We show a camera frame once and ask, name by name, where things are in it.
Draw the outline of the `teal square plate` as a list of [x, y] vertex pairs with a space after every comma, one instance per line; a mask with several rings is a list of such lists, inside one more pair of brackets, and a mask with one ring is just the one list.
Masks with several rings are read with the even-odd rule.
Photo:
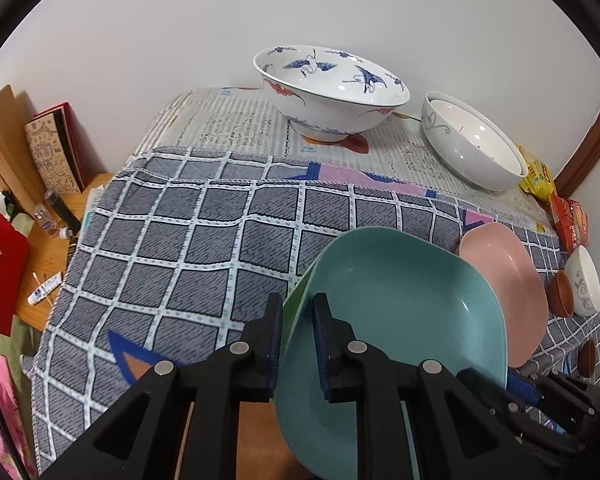
[[359, 228], [315, 259], [280, 363], [274, 404], [291, 453], [321, 479], [356, 476], [355, 406], [324, 398], [310, 312], [326, 295], [332, 315], [393, 360], [472, 367], [505, 386], [504, 316], [482, 275], [452, 252], [389, 228]]

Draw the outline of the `brown small saucer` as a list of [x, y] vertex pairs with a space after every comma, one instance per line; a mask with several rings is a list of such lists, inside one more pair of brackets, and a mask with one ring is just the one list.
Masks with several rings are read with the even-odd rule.
[[594, 376], [596, 367], [596, 343], [593, 338], [588, 338], [579, 350], [578, 354], [578, 372], [582, 377], [591, 378]]

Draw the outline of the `brown small bowl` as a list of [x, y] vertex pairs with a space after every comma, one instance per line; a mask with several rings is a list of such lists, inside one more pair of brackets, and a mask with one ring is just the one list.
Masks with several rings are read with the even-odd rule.
[[574, 312], [573, 293], [569, 278], [564, 270], [559, 270], [546, 288], [546, 296], [550, 312], [560, 318], [571, 318]]

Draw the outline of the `pink square plate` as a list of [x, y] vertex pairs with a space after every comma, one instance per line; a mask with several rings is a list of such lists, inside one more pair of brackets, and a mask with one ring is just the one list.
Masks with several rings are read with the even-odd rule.
[[539, 347], [548, 323], [544, 285], [518, 236], [491, 222], [466, 232], [457, 255], [488, 282], [503, 312], [508, 365], [526, 364]]

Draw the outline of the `green plate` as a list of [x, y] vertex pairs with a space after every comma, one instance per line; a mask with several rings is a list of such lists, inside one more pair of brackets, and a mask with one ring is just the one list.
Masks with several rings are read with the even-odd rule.
[[294, 320], [298, 312], [302, 309], [302, 297], [306, 290], [306, 285], [309, 284], [313, 274], [314, 266], [315, 262], [309, 265], [306, 272], [299, 278], [298, 283], [294, 285], [294, 289], [283, 303], [283, 328], [282, 339], [280, 340], [280, 350], [282, 350], [282, 353], [286, 352], [291, 332], [294, 328]]

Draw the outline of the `grey checked tablecloth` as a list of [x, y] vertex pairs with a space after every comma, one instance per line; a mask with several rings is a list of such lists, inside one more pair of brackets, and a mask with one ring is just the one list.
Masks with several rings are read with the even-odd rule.
[[38, 353], [38, 466], [47, 469], [132, 384], [125, 356], [189, 364], [237, 339], [270, 292], [290, 298], [339, 234], [388, 226], [452, 250], [492, 220], [524, 243], [543, 280], [558, 239], [396, 179], [260, 155], [156, 148], [109, 182], [83, 231]]

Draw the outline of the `small white swirl bowl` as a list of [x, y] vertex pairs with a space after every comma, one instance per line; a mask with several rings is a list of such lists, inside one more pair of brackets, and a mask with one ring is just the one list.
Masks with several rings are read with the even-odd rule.
[[569, 256], [564, 271], [573, 294], [574, 313], [591, 316], [600, 312], [600, 278], [584, 246], [578, 246]]

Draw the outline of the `small white tube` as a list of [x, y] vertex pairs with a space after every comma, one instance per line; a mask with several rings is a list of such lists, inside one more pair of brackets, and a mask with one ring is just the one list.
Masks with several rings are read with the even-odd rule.
[[51, 278], [48, 278], [45, 282], [38, 283], [38, 287], [30, 293], [27, 298], [29, 306], [35, 306], [42, 300], [50, 300], [50, 294], [58, 289], [62, 283], [62, 273], [58, 272]]

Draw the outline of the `red chips bag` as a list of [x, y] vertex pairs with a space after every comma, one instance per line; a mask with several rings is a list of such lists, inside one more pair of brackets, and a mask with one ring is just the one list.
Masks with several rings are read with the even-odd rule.
[[579, 202], [553, 193], [550, 196], [550, 214], [560, 244], [568, 254], [579, 246], [588, 247], [588, 216]]

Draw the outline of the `wooden side desk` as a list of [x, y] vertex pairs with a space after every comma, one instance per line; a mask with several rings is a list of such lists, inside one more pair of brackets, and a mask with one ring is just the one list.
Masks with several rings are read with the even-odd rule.
[[[11, 86], [0, 90], [0, 191], [12, 192], [16, 203], [27, 214], [44, 202], [44, 184], [35, 168], [26, 138], [22, 93], [15, 95]], [[54, 274], [65, 270], [69, 243], [51, 237], [34, 226], [28, 237], [30, 252], [15, 306], [15, 316], [22, 322], [44, 330], [52, 300], [31, 306], [27, 298], [37, 287]]]

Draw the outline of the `newspaper print table cover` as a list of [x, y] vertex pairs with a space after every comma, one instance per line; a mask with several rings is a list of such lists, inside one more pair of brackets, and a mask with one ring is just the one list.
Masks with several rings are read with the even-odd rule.
[[291, 128], [261, 90], [197, 89], [180, 94], [160, 110], [133, 154], [163, 145], [312, 160], [368, 171], [426, 186], [509, 217], [521, 214], [550, 227], [546, 211], [520, 188], [489, 192], [454, 176], [430, 148], [419, 123], [400, 114], [352, 140], [312, 144]]

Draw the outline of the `large white swirl bowl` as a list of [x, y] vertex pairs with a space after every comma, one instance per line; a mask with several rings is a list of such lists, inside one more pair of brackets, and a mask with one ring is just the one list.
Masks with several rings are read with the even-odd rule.
[[503, 192], [528, 176], [521, 151], [504, 131], [454, 96], [426, 93], [422, 131], [445, 165], [478, 188]]

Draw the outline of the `blue crane pattern bowl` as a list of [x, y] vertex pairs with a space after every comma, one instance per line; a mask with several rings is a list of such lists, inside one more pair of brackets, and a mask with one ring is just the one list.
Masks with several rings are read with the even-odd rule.
[[411, 99], [390, 70], [343, 50], [283, 44], [257, 53], [253, 66], [291, 127], [321, 142], [373, 129]]

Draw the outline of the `patterned book red spine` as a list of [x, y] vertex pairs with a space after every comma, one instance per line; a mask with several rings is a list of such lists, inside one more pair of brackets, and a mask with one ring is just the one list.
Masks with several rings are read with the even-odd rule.
[[59, 194], [81, 194], [86, 184], [69, 103], [63, 102], [43, 110], [23, 129], [45, 187]]

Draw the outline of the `brown wooden door frame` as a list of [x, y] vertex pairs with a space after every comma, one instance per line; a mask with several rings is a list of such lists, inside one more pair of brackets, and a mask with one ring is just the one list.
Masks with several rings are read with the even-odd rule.
[[600, 160], [600, 112], [588, 133], [555, 179], [557, 193], [568, 198]]

